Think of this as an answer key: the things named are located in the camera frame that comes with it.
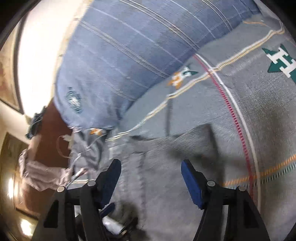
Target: red stitching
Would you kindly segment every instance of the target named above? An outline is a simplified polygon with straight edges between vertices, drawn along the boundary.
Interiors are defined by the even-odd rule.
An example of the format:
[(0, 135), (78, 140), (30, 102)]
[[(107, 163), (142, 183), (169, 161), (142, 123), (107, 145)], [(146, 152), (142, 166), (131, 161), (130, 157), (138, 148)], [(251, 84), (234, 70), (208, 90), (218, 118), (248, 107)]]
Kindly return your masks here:
[(208, 70), (208, 68), (203, 64), (203, 62), (196, 56), (194, 55), (194, 58), (199, 62), (199, 64), (204, 68), (204, 70), (210, 75), (214, 85), (218, 88), (222, 98), (225, 100), (226, 105), (230, 111), (230, 114), (233, 118), (234, 124), (236, 126), (237, 132), (239, 134), (239, 138), (242, 142), (242, 148), (244, 150), (244, 156), (246, 159), (246, 163), (247, 163), (247, 169), (249, 172), (249, 182), (250, 182), (250, 196), (253, 198), (253, 174), (252, 174), (252, 170), (251, 170), (251, 164), (250, 164), (250, 159), (249, 159), (249, 154), (248, 154), (248, 150), (247, 150), (247, 146), (245, 144), (245, 140), (244, 140), (244, 136), (242, 134), (242, 130), (240, 128), (239, 122), (237, 121), (237, 117), (232, 109), (232, 106), (226, 96), (226, 94), (224, 93), (224, 91), (222, 90), (222, 88), (220, 87), (220, 85), (217, 83), (217, 81), (214, 79), (213, 75), (210, 73), (210, 71)]

